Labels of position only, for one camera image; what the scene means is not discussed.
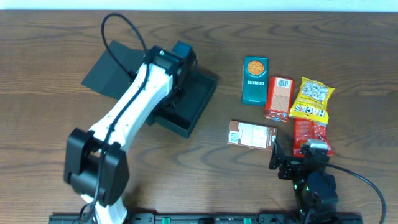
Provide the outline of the brown white carton box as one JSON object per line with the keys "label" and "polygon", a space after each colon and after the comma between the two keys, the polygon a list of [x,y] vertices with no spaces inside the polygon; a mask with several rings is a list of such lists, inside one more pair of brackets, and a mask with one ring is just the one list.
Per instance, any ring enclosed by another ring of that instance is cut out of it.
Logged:
{"label": "brown white carton box", "polygon": [[230,121],[227,143],[250,149],[272,151],[277,128],[258,124]]}

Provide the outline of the teal Chunkies cookie box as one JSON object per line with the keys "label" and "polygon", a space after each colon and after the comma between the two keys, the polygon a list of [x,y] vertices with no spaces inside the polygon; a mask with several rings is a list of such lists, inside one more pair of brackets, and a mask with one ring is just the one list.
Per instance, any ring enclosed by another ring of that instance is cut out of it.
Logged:
{"label": "teal Chunkies cookie box", "polygon": [[241,103],[264,106],[267,103],[267,93],[268,58],[245,56]]}

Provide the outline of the dark green gift box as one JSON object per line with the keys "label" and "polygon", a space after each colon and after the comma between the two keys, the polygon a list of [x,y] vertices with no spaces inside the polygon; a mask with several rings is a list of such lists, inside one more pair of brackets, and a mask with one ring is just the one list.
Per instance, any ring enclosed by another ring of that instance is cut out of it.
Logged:
{"label": "dark green gift box", "polygon": [[[191,45],[178,41],[172,52],[187,58],[189,70],[170,101],[156,106],[146,123],[149,126],[158,123],[187,139],[212,97],[217,80],[197,70],[196,55]],[[132,80],[105,51],[81,84],[119,100],[131,86]]]}

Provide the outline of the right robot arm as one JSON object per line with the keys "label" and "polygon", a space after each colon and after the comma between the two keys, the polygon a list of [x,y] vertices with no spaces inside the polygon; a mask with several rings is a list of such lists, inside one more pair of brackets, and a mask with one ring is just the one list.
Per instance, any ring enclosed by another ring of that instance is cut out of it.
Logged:
{"label": "right robot arm", "polygon": [[298,212],[286,215],[284,223],[331,223],[338,196],[334,176],[325,172],[328,146],[322,140],[309,139],[300,152],[303,157],[287,156],[274,141],[269,168],[279,169],[278,178],[292,182],[298,206]]}

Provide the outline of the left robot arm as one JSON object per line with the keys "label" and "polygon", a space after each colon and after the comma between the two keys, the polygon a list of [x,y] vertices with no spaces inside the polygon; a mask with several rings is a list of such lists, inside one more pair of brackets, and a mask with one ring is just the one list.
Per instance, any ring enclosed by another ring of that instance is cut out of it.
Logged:
{"label": "left robot arm", "polygon": [[129,181],[127,155],[138,130],[156,106],[178,92],[196,55],[191,45],[177,42],[172,50],[154,46],[145,53],[131,86],[115,106],[88,131],[75,128],[67,139],[64,181],[91,198],[78,223],[122,223],[116,204]]}

